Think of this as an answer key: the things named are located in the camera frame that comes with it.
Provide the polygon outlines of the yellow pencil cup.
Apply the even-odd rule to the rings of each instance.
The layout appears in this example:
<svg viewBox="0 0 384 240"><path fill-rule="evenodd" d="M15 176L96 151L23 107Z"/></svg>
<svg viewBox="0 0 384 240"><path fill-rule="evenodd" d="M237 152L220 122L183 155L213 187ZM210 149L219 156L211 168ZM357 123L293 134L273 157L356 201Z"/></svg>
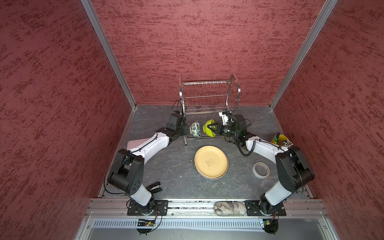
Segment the yellow pencil cup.
<svg viewBox="0 0 384 240"><path fill-rule="evenodd" d="M285 135L281 133L277 133L271 140L271 143L274 145L287 147L287 148L290 148L291 146L294 145Z"/></svg>

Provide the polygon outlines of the green leaf pattern bowl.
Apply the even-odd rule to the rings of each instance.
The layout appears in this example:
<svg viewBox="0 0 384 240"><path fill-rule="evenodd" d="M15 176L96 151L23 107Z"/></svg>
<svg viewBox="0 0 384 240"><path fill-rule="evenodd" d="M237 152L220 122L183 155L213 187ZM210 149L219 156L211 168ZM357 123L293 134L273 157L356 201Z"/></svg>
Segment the green leaf pattern bowl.
<svg viewBox="0 0 384 240"><path fill-rule="evenodd" d="M190 126L190 133L192 136L195 138L200 138L201 137L201 127L199 121L195 121L191 124Z"/></svg>

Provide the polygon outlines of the yellow bear plate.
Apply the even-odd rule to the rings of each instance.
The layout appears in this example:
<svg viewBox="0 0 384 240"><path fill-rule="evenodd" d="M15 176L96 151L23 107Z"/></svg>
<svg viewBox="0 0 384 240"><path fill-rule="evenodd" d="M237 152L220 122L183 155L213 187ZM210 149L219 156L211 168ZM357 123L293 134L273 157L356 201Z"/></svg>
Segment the yellow bear plate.
<svg viewBox="0 0 384 240"><path fill-rule="evenodd" d="M225 153L214 146L204 146L197 150L194 163L200 175L207 179L219 179L229 168Z"/></svg>

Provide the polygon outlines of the chrome two-tier dish rack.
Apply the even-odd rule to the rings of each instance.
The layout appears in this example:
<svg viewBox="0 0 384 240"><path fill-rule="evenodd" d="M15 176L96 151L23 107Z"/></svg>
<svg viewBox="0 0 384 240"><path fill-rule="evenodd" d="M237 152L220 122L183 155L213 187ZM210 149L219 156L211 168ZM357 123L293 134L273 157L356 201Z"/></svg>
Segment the chrome two-tier dish rack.
<svg viewBox="0 0 384 240"><path fill-rule="evenodd" d="M224 125L223 136L234 137L236 135L232 116L234 111L239 109L241 96L241 85L236 75L232 74L224 80L179 80L179 83L181 112L187 118L187 126L184 133L185 145L188 144L188 140L209 138L203 131L204 124L212 119L214 115L219 116L219 112L223 111L232 111L232 124L229 126ZM195 138L190 133L190 126L195 121L200 123L200 138ZM215 120L215 123L223 123L220 116L218 120Z"/></svg>

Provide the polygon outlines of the lime green bowl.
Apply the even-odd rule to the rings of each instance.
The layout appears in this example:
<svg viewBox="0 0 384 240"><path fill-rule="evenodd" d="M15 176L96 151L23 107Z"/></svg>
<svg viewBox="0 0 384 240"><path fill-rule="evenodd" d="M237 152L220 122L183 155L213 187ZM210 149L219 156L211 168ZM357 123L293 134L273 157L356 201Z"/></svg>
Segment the lime green bowl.
<svg viewBox="0 0 384 240"><path fill-rule="evenodd" d="M204 133L209 136L209 137L212 137L214 138L216 136L215 134L215 131L212 131L210 128L209 128L209 125L211 124L214 124L215 121L213 119L211 120L208 120L205 124L204 124L204 127L203 127L203 131Z"/></svg>

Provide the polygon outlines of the aluminium front rail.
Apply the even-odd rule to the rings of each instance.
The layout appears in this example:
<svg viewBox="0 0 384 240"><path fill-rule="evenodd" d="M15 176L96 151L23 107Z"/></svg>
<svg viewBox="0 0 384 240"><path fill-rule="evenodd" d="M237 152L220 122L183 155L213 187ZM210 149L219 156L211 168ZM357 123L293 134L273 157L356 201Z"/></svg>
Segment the aluminium front rail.
<svg viewBox="0 0 384 240"><path fill-rule="evenodd" d="M165 218L217 218L214 207L217 202L241 202L246 205L246 213L242 218L272 218L286 219L328 219L329 214L320 199L288 199L275 207L271 215L264 216L258 201L244 199L157 199L156 210L159 217ZM87 217L143 217L138 206L129 203L127 198L96 198L92 199L85 215Z"/></svg>

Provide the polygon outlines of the grey marbled stone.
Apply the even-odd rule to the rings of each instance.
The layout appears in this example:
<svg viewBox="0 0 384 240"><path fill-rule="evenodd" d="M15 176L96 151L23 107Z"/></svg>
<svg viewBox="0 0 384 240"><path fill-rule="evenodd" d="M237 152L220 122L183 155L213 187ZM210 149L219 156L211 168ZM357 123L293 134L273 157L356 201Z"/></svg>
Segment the grey marbled stone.
<svg viewBox="0 0 384 240"><path fill-rule="evenodd" d="M244 203L236 201L216 202L214 211L218 216L244 216L247 208Z"/></svg>

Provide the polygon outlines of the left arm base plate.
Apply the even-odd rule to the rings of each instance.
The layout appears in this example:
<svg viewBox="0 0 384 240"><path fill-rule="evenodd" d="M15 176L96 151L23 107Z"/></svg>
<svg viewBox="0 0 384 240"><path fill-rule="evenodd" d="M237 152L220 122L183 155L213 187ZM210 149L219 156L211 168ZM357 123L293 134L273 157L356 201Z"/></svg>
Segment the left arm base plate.
<svg viewBox="0 0 384 240"><path fill-rule="evenodd" d="M127 206L128 216L166 216L168 212L168 200L153 200L146 206L138 204L136 201L130 201Z"/></svg>

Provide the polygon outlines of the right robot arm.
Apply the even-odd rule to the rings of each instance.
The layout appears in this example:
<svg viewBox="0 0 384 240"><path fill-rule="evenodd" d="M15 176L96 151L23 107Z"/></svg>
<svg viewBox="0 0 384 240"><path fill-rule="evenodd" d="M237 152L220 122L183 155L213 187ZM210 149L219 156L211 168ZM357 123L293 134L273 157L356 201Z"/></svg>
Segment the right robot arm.
<svg viewBox="0 0 384 240"><path fill-rule="evenodd" d="M210 137L228 137L244 157L255 153L276 165L278 181L259 200L262 215L276 213L283 207L284 200L315 179L315 173L300 148L294 145L283 147L252 134L243 115L222 114L222 120L206 122L204 133Z"/></svg>

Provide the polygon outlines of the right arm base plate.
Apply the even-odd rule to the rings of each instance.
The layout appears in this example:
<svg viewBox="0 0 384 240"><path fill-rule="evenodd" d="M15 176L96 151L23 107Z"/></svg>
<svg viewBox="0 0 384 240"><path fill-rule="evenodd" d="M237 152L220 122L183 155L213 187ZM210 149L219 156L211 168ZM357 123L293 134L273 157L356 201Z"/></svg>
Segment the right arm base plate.
<svg viewBox="0 0 384 240"><path fill-rule="evenodd" d="M247 216L249 217L285 217L287 215L283 202L272 206L268 201L245 201Z"/></svg>

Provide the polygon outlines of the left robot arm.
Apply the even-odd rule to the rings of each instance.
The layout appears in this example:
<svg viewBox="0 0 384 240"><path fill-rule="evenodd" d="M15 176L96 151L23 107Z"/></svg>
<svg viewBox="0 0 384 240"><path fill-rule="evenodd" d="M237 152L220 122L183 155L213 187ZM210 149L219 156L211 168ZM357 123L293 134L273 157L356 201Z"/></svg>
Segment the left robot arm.
<svg viewBox="0 0 384 240"><path fill-rule="evenodd" d="M174 111L167 125L156 130L151 138L131 141L131 149L119 150L106 175L106 182L129 196L145 214L155 208L154 194L161 188L158 182L148 187L143 185L144 166L183 134L185 124L185 115Z"/></svg>

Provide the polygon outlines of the tape roll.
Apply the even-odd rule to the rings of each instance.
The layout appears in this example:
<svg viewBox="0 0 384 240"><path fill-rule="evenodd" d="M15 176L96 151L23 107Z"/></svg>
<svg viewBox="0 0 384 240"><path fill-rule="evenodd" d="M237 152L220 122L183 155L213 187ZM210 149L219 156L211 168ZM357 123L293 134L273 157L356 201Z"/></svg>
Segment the tape roll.
<svg viewBox="0 0 384 240"><path fill-rule="evenodd" d="M255 163L252 170L259 179L266 179L270 175L270 168L262 162Z"/></svg>

